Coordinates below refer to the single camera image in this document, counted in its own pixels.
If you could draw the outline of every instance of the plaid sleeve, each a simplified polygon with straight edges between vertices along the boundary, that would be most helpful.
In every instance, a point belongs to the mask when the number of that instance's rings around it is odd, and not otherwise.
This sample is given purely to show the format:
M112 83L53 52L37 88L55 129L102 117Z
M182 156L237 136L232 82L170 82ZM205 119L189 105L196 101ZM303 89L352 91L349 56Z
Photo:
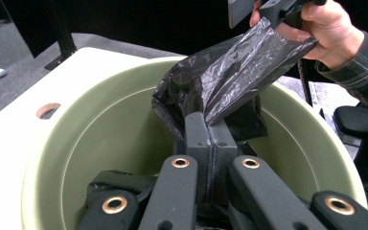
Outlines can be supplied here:
M315 68L324 77L344 87L352 96L368 105L368 34L356 56L339 69L331 71L317 61Z

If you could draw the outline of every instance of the finger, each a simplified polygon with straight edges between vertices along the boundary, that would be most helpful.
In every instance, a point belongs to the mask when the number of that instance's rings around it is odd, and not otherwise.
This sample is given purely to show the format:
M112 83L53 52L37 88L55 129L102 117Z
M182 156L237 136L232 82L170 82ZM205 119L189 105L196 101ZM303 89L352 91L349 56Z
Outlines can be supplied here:
M304 58L305 59L320 59L322 58L324 55L327 54L327 49L325 49L321 44L317 44L317 46L309 51Z
M260 9L261 6L262 6L261 0L256 0L254 5L253 5L252 16L250 17L250 20L249 20L250 27L253 27L254 25L256 25L259 22L259 20L261 18L260 13L259 13L259 9Z
M309 33L292 28L285 23L280 23L280 25L276 28L276 32L288 40L304 41L311 37Z
M260 18L260 13L258 11L253 11L249 21L250 27L256 25L259 22Z
M304 5L301 11L301 18L306 21L314 21L322 25L330 25L343 16L344 10L333 0L327 0L324 6L317 6L313 3Z

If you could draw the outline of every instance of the person's hand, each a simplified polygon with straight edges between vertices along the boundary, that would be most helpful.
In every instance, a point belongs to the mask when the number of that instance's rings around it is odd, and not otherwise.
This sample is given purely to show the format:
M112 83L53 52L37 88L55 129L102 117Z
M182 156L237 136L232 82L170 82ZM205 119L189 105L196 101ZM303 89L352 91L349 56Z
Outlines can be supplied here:
M260 6L260 0L256 1L250 26L260 20ZM306 4L301 18L301 30L282 23L276 31L287 39L297 41L314 36L319 43L304 58L318 59L332 70L351 60L363 42L363 32L352 25L348 13L333 0L328 0L324 6Z

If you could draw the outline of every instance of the pale green bowl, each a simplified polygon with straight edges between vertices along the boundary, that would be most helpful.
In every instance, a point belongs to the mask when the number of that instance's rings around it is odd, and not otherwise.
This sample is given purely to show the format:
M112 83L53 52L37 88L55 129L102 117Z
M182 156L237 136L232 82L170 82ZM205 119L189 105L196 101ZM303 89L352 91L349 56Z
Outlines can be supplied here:
M57 110L26 170L24 229L76 229L87 185L100 171L159 171L172 146L150 98L179 59L154 59L119 73ZM279 84L261 97L269 134L250 142L289 187L306 199L317 191L338 191L366 207L355 166L328 125Z

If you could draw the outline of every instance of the trash bag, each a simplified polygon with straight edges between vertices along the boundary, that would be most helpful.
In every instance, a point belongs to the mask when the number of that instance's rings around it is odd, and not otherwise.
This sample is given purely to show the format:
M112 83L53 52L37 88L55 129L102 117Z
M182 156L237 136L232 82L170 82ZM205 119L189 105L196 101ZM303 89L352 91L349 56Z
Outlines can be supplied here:
M85 206L91 207L99 197L114 190L127 191L138 197L150 196L156 180L157 177L152 175L102 171L88 184Z
M264 136L259 93L316 42L286 40L262 18L246 34L176 63L153 93L152 108L174 140L184 138L184 117L196 111L207 125L224 119L236 141Z

